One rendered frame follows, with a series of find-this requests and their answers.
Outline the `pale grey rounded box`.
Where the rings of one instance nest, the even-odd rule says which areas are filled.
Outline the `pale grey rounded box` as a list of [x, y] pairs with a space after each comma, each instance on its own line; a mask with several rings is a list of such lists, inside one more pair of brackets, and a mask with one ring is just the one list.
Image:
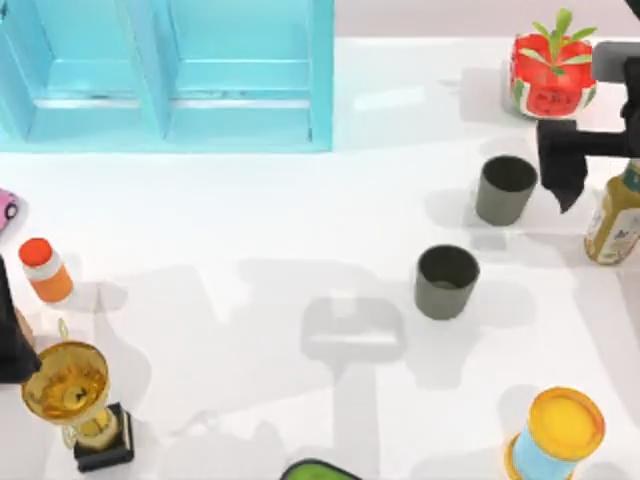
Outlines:
[[598, 82], [624, 83], [625, 62], [640, 58], [640, 42], [602, 41], [592, 52], [592, 76]]

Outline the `yellow and blue can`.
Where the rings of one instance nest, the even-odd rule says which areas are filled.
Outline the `yellow and blue can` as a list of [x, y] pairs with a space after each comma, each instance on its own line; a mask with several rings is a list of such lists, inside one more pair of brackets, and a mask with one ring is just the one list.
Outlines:
[[566, 387], [540, 392], [521, 431], [505, 448], [510, 480], [572, 480], [576, 466], [604, 439], [602, 412], [584, 393]]

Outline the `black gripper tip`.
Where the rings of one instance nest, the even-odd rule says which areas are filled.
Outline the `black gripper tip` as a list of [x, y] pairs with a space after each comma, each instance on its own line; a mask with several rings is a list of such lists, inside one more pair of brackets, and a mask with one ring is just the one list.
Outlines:
[[0, 385], [27, 382], [41, 361], [19, 326], [3, 257], [0, 255]]

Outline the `yellow green bottle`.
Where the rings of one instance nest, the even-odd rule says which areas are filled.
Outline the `yellow green bottle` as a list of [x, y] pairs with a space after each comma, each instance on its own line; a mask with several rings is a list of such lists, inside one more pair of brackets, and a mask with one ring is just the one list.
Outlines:
[[640, 239], [640, 159], [630, 159], [624, 171], [611, 177], [587, 229], [587, 256], [600, 265], [624, 261]]

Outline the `orange bottle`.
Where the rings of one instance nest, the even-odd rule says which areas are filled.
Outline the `orange bottle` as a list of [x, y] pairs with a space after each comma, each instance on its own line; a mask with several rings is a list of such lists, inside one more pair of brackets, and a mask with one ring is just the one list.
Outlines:
[[56, 304], [73, 291], [73, 281], [59, 253], [42, 237], [26, 240], [18, 250], [23, 271], [38, 298]]

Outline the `watermelon plant pot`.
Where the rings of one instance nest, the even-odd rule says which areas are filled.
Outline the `watermelon plant pot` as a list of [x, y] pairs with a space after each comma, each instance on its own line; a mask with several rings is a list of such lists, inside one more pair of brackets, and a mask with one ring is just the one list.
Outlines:
[[566, 119], [586, 108], [597, 92], [592, 76], [587, 27], [571, 30], [573, 13], [561, 8], [555, 24], [535, 22], [530, 33], [515, 37], [509, 64], [509, 91], [521, 114], [537, 119]]

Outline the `green and black object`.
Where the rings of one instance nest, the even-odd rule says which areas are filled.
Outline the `green and black object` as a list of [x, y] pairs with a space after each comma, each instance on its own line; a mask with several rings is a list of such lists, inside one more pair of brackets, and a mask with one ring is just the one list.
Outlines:
[[329, 462], [307, 458], [289, 465], [279, 480], [363, 480]]

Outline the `gold trophy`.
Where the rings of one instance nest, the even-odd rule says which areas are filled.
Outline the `gold trophy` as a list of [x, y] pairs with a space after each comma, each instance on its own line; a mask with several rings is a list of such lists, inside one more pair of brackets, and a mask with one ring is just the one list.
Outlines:
[[27, 409], [61, 428], [66, 447], [82, 473], [134, 459], [130, 413], [109, 403], [110, 372], [95, 346], [72, 340], [66, 323], [58, 321], [61, 341], [38, 354], [40, 369], [22, 384]]

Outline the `light blue rack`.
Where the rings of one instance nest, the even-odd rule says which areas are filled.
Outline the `light blue rack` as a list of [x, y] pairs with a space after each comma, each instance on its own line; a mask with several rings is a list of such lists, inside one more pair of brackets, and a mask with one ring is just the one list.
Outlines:
[[0, 0], [0, 152], [333, 143], [335, 0]]

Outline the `pink toy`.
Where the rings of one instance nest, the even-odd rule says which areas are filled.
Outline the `pink toy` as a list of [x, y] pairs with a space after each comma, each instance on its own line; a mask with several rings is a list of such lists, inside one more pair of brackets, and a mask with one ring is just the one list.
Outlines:
[[0, 188], [0, 233], [7, 228], [19, 211], [19, 197], [11, 191]]

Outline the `grey cup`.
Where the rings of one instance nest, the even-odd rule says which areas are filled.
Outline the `grey cup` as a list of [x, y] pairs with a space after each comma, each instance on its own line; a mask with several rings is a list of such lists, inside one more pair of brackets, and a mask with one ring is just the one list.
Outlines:
[[499, 155], [482, 166], [475, 212], [493, 226], [514, 224], [523, 213], [538, 182], [538, 173], [527, 160]]
[[433, 320], [450, 320], [464, 310], [480, 276], [480, 265], [466, 249], [440, 244], [417, 261], [414, 303]]

